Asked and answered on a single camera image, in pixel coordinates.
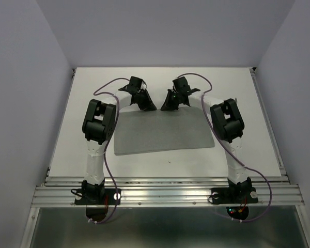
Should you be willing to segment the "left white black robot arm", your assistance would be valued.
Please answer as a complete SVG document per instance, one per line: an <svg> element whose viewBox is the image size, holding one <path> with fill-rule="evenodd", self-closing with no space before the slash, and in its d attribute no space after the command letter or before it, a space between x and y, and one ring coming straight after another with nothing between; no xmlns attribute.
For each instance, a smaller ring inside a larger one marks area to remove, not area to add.
<svg viewBox="0 0 310 248"><path fill-rule="evenodd" d="M118 123L119 111L136 104L141 111L155 111L147 84L141 78L131 76L128 84L116 93L102 91L104 86L94 92L94 96L108 95L103 100L90 100L82 132L87 144L86 175L81 189L76 193L76 203L80 205L101 205L109 198L105 191L104 165L109 142Z"/></svg>

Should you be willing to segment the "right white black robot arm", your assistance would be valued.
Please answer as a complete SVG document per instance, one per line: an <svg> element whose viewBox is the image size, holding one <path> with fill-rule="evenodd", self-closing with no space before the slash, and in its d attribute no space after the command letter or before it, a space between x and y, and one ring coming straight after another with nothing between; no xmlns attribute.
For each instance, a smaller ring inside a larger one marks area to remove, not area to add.
<svg viewBox="0 0 310 248"><path fill-rule="evenodd" d="M258 197L252 186L246 166L241 161L244 121L234 99L227 100L206 97L200 89L192 89L182 74L173 80L173 88L168 90L162 111L175 111L184 104L201 109L210 129L225 150L228 167L228 186L212 188L209 202L219 204L255 204Z"/></svg>

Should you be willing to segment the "grey cloth napkin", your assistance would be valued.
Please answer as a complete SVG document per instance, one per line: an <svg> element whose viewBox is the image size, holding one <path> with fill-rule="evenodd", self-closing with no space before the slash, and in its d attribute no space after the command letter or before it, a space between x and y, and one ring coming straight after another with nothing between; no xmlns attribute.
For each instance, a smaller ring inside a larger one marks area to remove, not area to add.
<svg viewBox="0 0 310 248"><path fill-rule="evenodd" d="M214 146L204 113L195 107L172 112L124 112L114 132L117 156Z"/></svg>

